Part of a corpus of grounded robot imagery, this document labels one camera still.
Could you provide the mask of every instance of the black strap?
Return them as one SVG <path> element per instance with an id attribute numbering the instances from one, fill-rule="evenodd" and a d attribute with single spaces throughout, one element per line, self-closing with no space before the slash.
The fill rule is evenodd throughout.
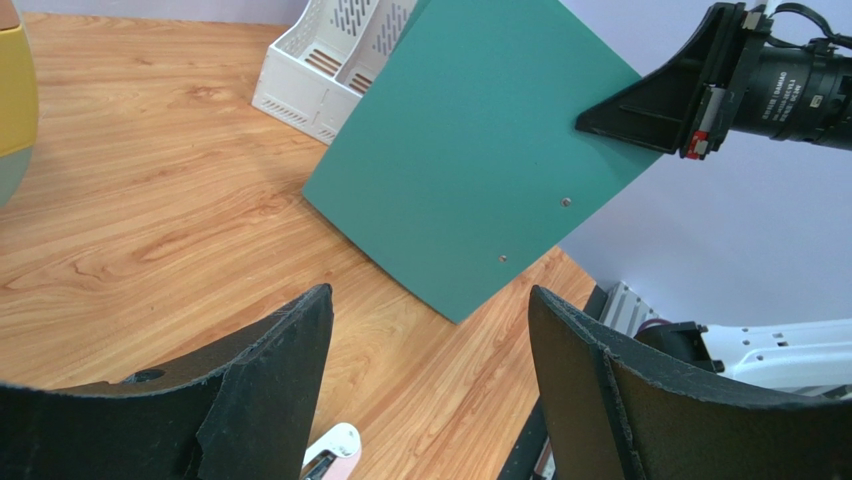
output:
<path id="1" fill-rule="evenodd" d="M 828 20 L 826 20 L 825 17 L 815 12 L 810 7 L 802 5 L 801 3 L 782 3 L 781 5 L 778 5 L 772 15 L 784 12 L 798 13 L 799 15 L 815 23 L 816 26 L 819 27 L 820 30 L 822 30 L 823 35 L 825 35 L 825 38 L 829 42 L 840 47 L 852 49 L 852 37 L 847 35 L 840 35 L 839 33 L 834 33 L 831 30 L 831 26 L 829 26 L 828 24 Z M 794 45 L 792 43 L 785 42 L 784 40 L 778 40 L 775 37 L 769 37 L 768 42 L 773 47 L 802 48 L 800 45 Z"/>

